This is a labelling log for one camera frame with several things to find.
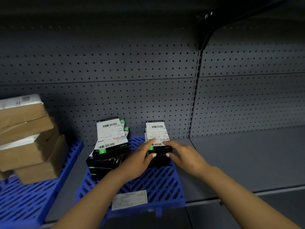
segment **green square label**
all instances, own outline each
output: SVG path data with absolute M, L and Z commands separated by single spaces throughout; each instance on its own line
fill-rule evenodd
M 100 150 L 99 150 L 99 153 L 100 153 L 100 154 L 104 154 L 105 152 L 106 152 L 106 148 L 100 149 Z

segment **person's left arm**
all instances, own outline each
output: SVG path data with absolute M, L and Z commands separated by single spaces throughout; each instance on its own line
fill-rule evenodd
M 51 229 L 96 229 L 114 196 L 126 183 L 139 177 L 156 154 L 145 158 L 152 139 L 133 152 L 118 168 L 110 171 L 89 193 L 71 208 Z

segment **barcode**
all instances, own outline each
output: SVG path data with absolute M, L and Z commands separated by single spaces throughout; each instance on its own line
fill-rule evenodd
M 98 149 L 103 149 L 105 147 L 109 147 L 109 146 L 114 146 L 114 143 L 110 143 L 110 144 L 106 144 L 106 145 L 101 145 L 98 147 Z
M 163 125 L 154 125 L 154 126 L 152 126 L 152 128 L 162 128 L 163 127 Z
M 105 128 L 105 127 L 110 127 L 110 126 L 114 126 L 114 125 L 117 125 L 117 123 L 112 123 L 112 124 L 108 124 L 108 125 L 103 125 L 103 128 Z
M 154 144 L 152 144 L 152 146 L 162 146 L 162 145 L 163 145 L 162 143 L 154 143 Z
M 30 100 L 30 96 L 23 96 L 21 101 L 29 101 Z

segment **finger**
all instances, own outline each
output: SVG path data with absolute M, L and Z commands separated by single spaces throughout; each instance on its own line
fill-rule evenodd
M 172 159 L 177 165 L 179 165 L 180 167 L 182 167 L 182 161 L 179 157 L 177 157 L 175 154 L 173 153 L 167 153 L 166 154 L 167 157 L 169 157 L 170 159 Z
M 146 152 L 148 151 L 149 147 L 152 145 L 152 143 L 154 143 L 156 141 L 155 138 L 143 143 L 141 145 L 141 147 L 139 148 L 140 151 L 143 153 L 143 154 L 146 154 Z
M 175 149 L 175 150 L 178 150 L 179 147 L 182 146 L 181 144 L 179 144 L 177 141 L 174 141 L 174 140 L 164 141 L 163 145 L 172 146 L 173 149 Z
M 156 153 L 153 153 L 153 154 L 148 155 L 148 156 L 145 158 L 145 160 L 144 160 L 145 168 L 148 167 L 149 163 L 152 161 L 152 159 L 153 159 L 155 156 L 157 156 L 157 154 L 156 154 Z

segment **brown cardboard box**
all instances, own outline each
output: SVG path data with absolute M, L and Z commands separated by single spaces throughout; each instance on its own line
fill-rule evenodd
M 58 178 L 68 153 L 65 136 L 61 135 L 46 162 L 15 169 L 15 173 L 25 185 Z
M 0 145 L 18 141 L 54 127 L 49 117 L 42 117 L 36 120 L 27 121 L 0 129 Z
M 7 179 L 13 173 L 12 170 L 6 172 L 0 172 L 0 181 Z
M 54 124 L 53 129 L 44 131 L 34 137 L 37 138 L 35 140 L 32 138 L 31 140 L 34 140 L 32 143 L 0 150 L 0 170 L 6 171 L 45 162 L 55 147 L 59 138 L 59 131 Z
M 0 100 L 0 128 L 48 116 L 39 95 Z

